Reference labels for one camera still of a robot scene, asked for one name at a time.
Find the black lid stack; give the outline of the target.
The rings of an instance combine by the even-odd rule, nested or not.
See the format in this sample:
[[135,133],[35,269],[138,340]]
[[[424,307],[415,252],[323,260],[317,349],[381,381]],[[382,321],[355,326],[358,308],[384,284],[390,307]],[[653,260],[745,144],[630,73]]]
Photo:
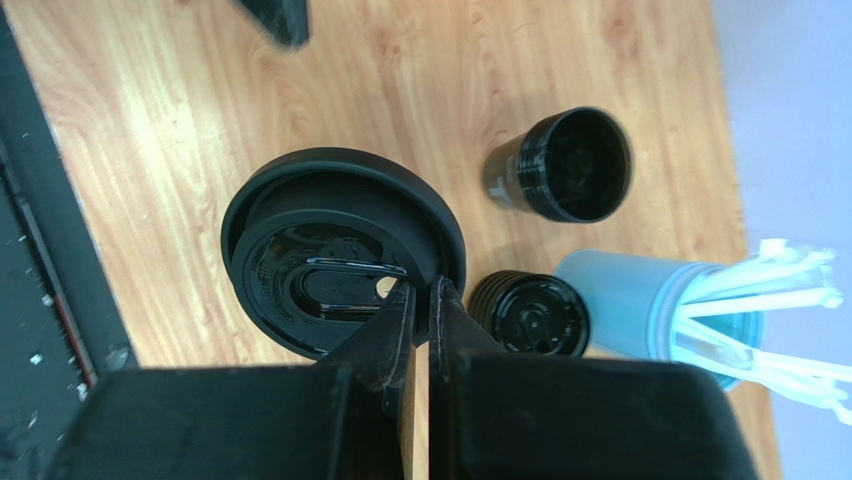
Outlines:
[[585,302],[552,275],[494,272],[474,288],[468,313],[509,352],[581,357],[591,341]]

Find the single black cup lid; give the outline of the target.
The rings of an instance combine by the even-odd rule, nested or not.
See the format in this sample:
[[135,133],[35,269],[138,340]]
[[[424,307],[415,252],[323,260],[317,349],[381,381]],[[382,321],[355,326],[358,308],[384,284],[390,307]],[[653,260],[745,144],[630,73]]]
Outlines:
[[422,178],[379,155],[317,147],[276,158],[234,194],[220,230],[223,264],[249,319],[318,360],[385,302],[390,279],[426,294],[466,286],[463,234]]

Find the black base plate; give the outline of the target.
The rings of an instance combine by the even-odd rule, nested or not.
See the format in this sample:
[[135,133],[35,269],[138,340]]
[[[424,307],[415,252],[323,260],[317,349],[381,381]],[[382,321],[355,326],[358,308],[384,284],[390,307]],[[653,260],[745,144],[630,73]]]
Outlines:
[[1,475],[41,479],[102,377],[138,367],[8,18],[1,21]]

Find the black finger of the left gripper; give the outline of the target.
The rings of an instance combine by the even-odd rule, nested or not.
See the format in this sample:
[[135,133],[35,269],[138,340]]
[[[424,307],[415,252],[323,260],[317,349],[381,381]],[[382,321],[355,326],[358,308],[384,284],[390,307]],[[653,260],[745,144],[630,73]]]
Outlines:
[[277,44],[301,48],[311,37],[307,0],[237,0]]

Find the light blue straw holder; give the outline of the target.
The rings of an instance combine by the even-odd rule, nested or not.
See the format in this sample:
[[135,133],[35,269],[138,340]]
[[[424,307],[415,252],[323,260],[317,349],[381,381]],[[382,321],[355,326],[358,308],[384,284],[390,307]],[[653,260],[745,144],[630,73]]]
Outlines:
[[670,361],[676,308],[687,290],[721,268],[587,249],[565,257],[554,276],[585,303],[592,349],[628,359]]

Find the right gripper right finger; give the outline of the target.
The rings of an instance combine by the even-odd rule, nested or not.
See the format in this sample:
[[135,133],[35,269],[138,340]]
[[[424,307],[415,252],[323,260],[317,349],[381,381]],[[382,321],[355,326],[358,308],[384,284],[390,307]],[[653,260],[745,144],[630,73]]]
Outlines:
[[433,479],[754,479],[729,401],[684,364],[510,353],[435,280]]

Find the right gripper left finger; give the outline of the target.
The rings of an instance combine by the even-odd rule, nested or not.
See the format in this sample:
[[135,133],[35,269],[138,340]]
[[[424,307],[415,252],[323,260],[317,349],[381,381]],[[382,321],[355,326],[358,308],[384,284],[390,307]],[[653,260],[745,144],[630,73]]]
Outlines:
[[92,391],[51,479],[401,479],[416,292],[311,365],[121,371]]

